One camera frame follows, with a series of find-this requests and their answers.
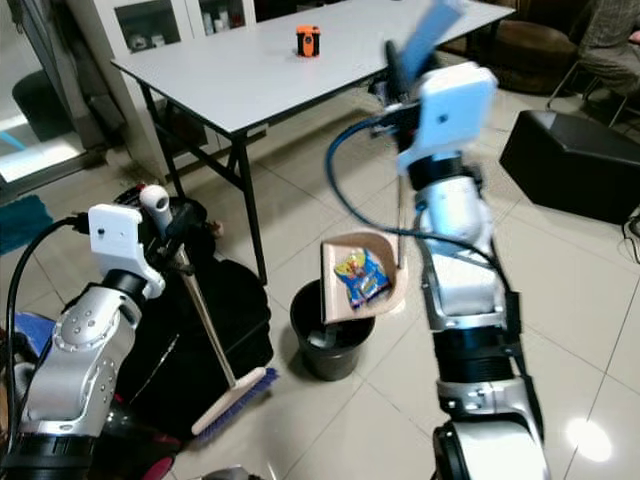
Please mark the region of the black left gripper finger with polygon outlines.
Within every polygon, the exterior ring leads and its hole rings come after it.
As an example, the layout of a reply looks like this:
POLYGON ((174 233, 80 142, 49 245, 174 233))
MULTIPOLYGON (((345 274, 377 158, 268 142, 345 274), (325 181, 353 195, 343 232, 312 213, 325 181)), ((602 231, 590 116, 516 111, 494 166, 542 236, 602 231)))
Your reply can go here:
POLYGON ((206 246, 207 209, 195 200, 174 200, 172 242, 183 246, 206 246))

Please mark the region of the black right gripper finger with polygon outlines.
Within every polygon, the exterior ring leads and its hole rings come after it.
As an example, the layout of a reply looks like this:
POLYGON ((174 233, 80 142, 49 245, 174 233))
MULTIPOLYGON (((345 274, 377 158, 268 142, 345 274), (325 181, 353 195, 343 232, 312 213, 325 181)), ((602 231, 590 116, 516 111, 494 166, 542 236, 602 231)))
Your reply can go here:
POLYGON ((410 78, 404 69, 402 50, 396 42, 384 42, 384 56, 387 67, 384 69, 384 95, 387 101, 406 101, 410 97, 410 78))

